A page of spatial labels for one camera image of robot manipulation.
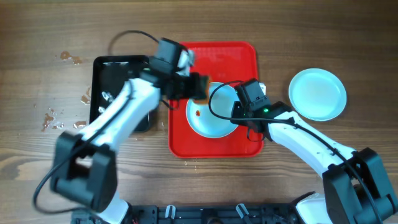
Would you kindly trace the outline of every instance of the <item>cable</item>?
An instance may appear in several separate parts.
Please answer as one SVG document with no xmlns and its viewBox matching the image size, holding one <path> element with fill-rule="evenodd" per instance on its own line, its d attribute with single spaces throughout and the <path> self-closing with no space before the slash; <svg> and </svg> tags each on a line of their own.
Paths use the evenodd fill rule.
<svg viewBox="0 0 398 224">
<path fill-rule="evenodd" d="M 214 113 L 214 111 L 211 109 L 211 99 L 213 98 L 214 94 L 216 93 L 217 90 L 219 90 L 220 88 L 222 88 L 223 86 L 232 84 L 232 83 L 242 83 L 243 81 L 241 80 L 235 80 L 235 81 L 231 81 L 231 82 L 227 82 L 224 83 L 220 86 L 218 86 L 217 88 L 214 89 L 214 91 L 211 93 L 210 97 L 209 97 L 209 110 L 210 113 L 212 113 L 212 115 L 216 116 L 217 118 L 221 118 L 221 119 L 226 119 L 226 120 L 230 120 L 230 121 L 267 121 L 270 123 L 282 123 L 282 124 L 288 124 L 291 125 L 295 128 L 299 128 L 302 131 L 305 131 L 306 133 L 308 133 L 309 135 L 313 136 L 316 140 L 320 141 L 322 144 L 324 144 L 328 149 L 330 149 L 333 153 L 335 153 L 345 164 L 346 167 L 348 167 L 348 169 L 351 171 L 352 175 L 358 180 L 359 184 L 362 185 L 365 194 L 367 196 L 367 198 L 369 199 L 369 202 L 372 206 L 373 212 L 376 216 L 376 220 L 379 223 L 383 223 L 382 219 L 380 217 L 380 213 L 376 207 L 376 204 L 374 203 L 373 197 L 369 191 L 369 189 L 366 187 L 365 183 L 363 182 L 361 176 L 357 173 L 357 171 L 348 163 L 347 159 L 344 158 L 343 155 L 340 154 L 340 152 L 335 149 L 334 147 L 332 147 L 330 144 L 328 144 L 325 140 L 323 140 L 321 137 L 317 136 L 315 133 L 311 132 L 310 130 L 308 130 L 307 128 L 304 128 L 298 124 L 294 124 L 291 123 L 287 120 L 281 120 L 281 119 L 271 119 L 271 118 L 227 118 L 224 116 L 220 116 L 216 113 Z"/>
<path fill-rule="evenodd" d="M 178 110 L 178 109 L 180 109 L 180 100 L 177 100 L 177 107 L 171 107 L 170 105 L 169 105 L 169 103 L 168 102 L 166 102 L 165 100 L 163 100 L 163 99 L 161 99 L 161 102 L 169 109 L 169 110 Z"/>
<path fill-rule="evenodd" d="M 151 38 L 151 39 L 154 40 L 155 42 L 159 43 L 159 41 L 158 41 L 154 36 L 152 36 L 152 35 L 150 35 L 150 34 L 144 32 L 144 31 L 142 31 L 142 30 L 125 30 L 125 31 L 123 31 L 123 32 L 120 32 L 120 33 L 116 34 L 116 35 L 112 38 L 112 40 L 111 40 L 111 42 L 109 43 L 109 46 L 108 46 L 108 55 L 112 55 L 112 48 L 113 48 L 114 43 L 115 43 L 120 37 L 122 37 L 122 36 L 124 36 L 124 35 L 126 35 L 126 34 L 142 34 L 142 35 L 145 35 L 145 36 Z"/>
<path fill-rule="evenodd" d="M 95 132 L 94 135 L 92 135 L 92 137 L 87 139 L 82 145 L 76 147 L 74 149 L 74 152 L 71 153 L 67 158 L 65 158 L 61 163 L 55 165 L 52 169 L 50 169 L 50 171 L 44 176 L 42 181 L 40 181 L 40 183 L 36 187 L 35 192 L 33 193 L 33 199 L 32 199 L 33 206 L 38 212 L 44 213 L 44 214 L 51 214 L 51 215 L 60 214 L 60 213 L 66 213 L 66 212 L 74 212 L 74 211 L 77 211 L 77 210 L 85 210 L 87 212 L 90 212 L 90 210 L 85 208 L 85 207 L 75 207 L 75 208 L 67 208 L 67 209 L 63 209 L 63 210 L 53 210 L 53 211 L 46 210 L 46 209 L 40 208 L 37 205 L 37 197 L 39 196 L 39 193 L 42 190 L 44 184 L 51 178 L 51 176 L 57 170 L 59 170 L 59 168 L 61 168 L 61 166 L 63 166 L 66 162 L 68 162 L 70 159 L 72 159 L 75 156 L 77 156 L 77 154 L 80 151 L 82 151 L 87 145 L 89 145 L 90 142 L 92 142 L 95 138 L 97 138 L 112 123 L 112 121 L 126 108 L 126 106 L 129 104 L 130 100 L 133 99 L 133 97 L 132 97 L 132 94 L 133 94 L 132 88 L 133 88 L 133 86 L 132 86 L 131 81 L 129 81 L 129 84 L 130 84 L 130 94 L 128 96 L 128 100 L 122 105 L 122 107 L 99 130 L 97 130 L 97 132 Z"/>
</svg>

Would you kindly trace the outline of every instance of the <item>white bowl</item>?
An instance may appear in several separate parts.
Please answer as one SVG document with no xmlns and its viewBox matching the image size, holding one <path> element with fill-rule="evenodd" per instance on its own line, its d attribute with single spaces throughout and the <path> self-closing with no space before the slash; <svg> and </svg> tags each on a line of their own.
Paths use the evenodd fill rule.
<svg viewBox="0 0 398 224">
<path fill-rule="evenodd" d="M 222 83 L 210 83 L 209 95 Z M 231 117 L 235 101 L 239 101 L 235 89 L 229 85 L 221 87 L 211 99 L 211 109 L 218 115 Z M 198 105 L 188 100 L 186 115 L 191 128 L 206 138 L 222 138 L 231 134 L 237 127 L 228 120 L 212 115 L 208 104 Z"/>
<path fill-rule="evenodd" d="M 309 68 L 294 76 L 289 85 L 289 98 L 297 112 L 314 121 L 337 117 L 347 103 L 342 82 L 319 68 Z"/>
</svg>

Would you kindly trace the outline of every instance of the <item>wood grain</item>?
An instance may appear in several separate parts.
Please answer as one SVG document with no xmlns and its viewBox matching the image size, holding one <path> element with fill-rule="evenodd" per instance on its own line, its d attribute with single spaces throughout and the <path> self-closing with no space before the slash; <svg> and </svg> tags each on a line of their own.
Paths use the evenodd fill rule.
<svg viewBox="0 0 398 224">
<path fill-rule="evenodd" d="M 141 29 L 176 41 L 245 40 L 257 50 L 260 80 L 272 101 L 289 102 L 299 71 L 319 67 L 346 87 L 341 116 L 311 125 L 382 157 L 398 191 L 397 1 L 0 1 L 0 223 L 68 223 L 35 212 L 31 196 L 52 163 L 64 130 L 41 131 L 45 113 L 73 129 L 88 121 L 80 99 L 92 62 L 112 36 Z M 114 53 L 152 54 L 145 37 L 123 37 Z M 83 63 L 61 60 L 64 50 Z M 121 196 L 134 205 L 288 202 L 323 191 L 322 180 L 286 148 L 266 142 L 249 159 L 177 159 L 167 147 L 167 110 L 118 157 Z M 45 188 L 40 203 L 70 203 Z M 398 222 L 398 216 L 387 222 Z"/>
</svg>

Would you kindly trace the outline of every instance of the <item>black cable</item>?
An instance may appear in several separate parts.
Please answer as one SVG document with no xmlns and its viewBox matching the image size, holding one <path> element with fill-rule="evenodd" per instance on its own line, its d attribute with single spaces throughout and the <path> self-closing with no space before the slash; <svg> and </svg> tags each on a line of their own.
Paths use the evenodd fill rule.
<svg viewBox="0 0 398 224">
<path fill-rule="evenodd" d="M 241 80 L 236 80 L 236 81 L 231 81 L 231 82 L 227 82 L 224 83 L 220 86 L 218 86 L 217 88 L 215 88 L 215 90 L 211 93 L 210 97 L 209 97 L 209 110 L 210 113 L 212 113 L 214 116 L 216 116 L 217 118 L 221 118 L 221 119 L 226 119 L 226 120 L 230 120 L 230 121 L 267 121 L 270 123 L 281 123 L 281 124 L 288 124 L 291 125 L 295 128 L 299 128 L 302 131 L 305 131 L 306 133 L 308 133 L 309 135 L 313 136 L 316 140 L 320 141 L 322 144 L 324 144 L 328 149 L 330 149 L 333 153 L 335 153 L 345 164 L 346 167 L 348 167 L 348 169 L 351 171 L 352 175 L 358 180 L 359 184 L 362 185 L 365 194 L 367 196 L 367 198 L 369 199 L 369 202 L 372 206 L 373 212 L 376 216 L 376 220 L 379 223 L 383 223 L 382 219 L 380 217 L 380 213 L 376 207 L 376 204 L 374 203 L 373 197 L 369 191 L 369 189 L 366 187 L 365 183 L 363 182 L 361 176 L 357 173 L 357 171 L 348 163 L 347 159 L 344 158 L 343 155 L 340 154 L 340 152 L 335 149 L 334 147 L 332 147 L 330 144 L 328 144 L 325 140 L 323 140 L 321 137 L 317 136 L 315 133 L 313 133 L 312 131 L 308 130 L 307 128 L 304 128 L 298 124 L 294 124 L 294 123 L 290 123 L 287 120 L 281 120 L 281 119 L 271 119 L 271 118 L 227 118 L 224 116 L 220 116 L 216 113 L 214 113 L 214 111 L 211 109 L 211 99 L 213 98 L 214 94 L 216 93 L 217 90 L 219 90 L 220 88 L 222 88 L 223 86 L 232 84 L 232 83 L 242 83 L 243 81 Z"/>
<path fill-rule="evenodd" d="M 165 100 L 163 100 L 163 99 L 161 99 L 161 102 L 169 109 L 169 110 L 178 110 L 178 109 L 180 109 L 180 100 L 177 100 L 177 107 L 171 107 L 170 105 L 169 105 L 169 103 L 168 102 L 166 102 Z"/>
<path fill-rule="evenodd" d="M 60 213 L 66 213 L 66 212 L 74 212 L 77 210 L 85 210 L 87 212 L 90 212 L 89 209 L 85 208 L 85 207 L 75 207 L 75 208 L 67 208 L 67 209 L 63 209 L 63 210 L 54 210 L 54 211 L 50 211 L 50 210 L 46 210 L 43 208 L 40 208 L 37 205 L 37 197 L 39 196 L 40 191 L 42 190 L 44 184 L 51 178 L 51 176 L 57 171 L 59 170 L 59 168 L 61 168 L 61 166 L 63 166 L 66 162 L 68 162 L 70 159 L 74 158 L 77 156 L 77 154 L 83 150 L 87 145 L 89 145 L 90 142 L 92 142 L 95 138 L 97 138 L 100 134 L 102 134 L 102 132 L 112 123 L 112 121 L 126 108 L 126 106 L 129 104 L 130 100 L 133 99 L 132 97 L 132 93 L 133 93 L 133 86 L 132 83 L 129 81 L 130 84 L 130 94 L 128 96 L 128 100 L 122 105 L 122 107 L 99 129 L 97 130 L 97 132 L 94 133 L 94 135 L 92 135 L 92 137 L 90 137 L 89 139 L 87 139 L 82 145 L 76 147 L 73 151 L 73 153 L 71 153 L 67 158 L 65 158 L 61 163 L 55 165 L 52 169 L 50 169 L 50 171 L 44 176 L 44 178 L 42 179 L 42 181 L 40 181 L 40 183 L 38 184 L 38 186 L 36 187 L 35 192 L 33 193 L 33 207 L 40 213 L 44 213 L 44 214 L 60 214 Z"/>
<path fill-rule="evenodd" d="M 115 43 L 120 37 L 122 37 L 122 36 L 124 36 L 124 35 L 126 35 L 126 34 L 142 34 L 142 35 L 145 35 L 145 36 L 151 38 L 151 39 L 154 40 L 155 42 L 159 43 L 159 41 L 158 41 L 154 36 L 152 36 L 152 35 L 150 35 L 150 34 L 144 32 L 144 31 L 142 31 L 142 30 L 125 30 L 125 31 L 123 31 L 123 32 L 120 32 L 120 33 L 116 34 L 116 35 L 112 38 L 112 40 L 111 40 L 111 42 L 109 43 L 109 46 L 108 46 L 108 55 L 112 55 L 112 48 L 113 48 L 114 43 Z"/>
</svg>

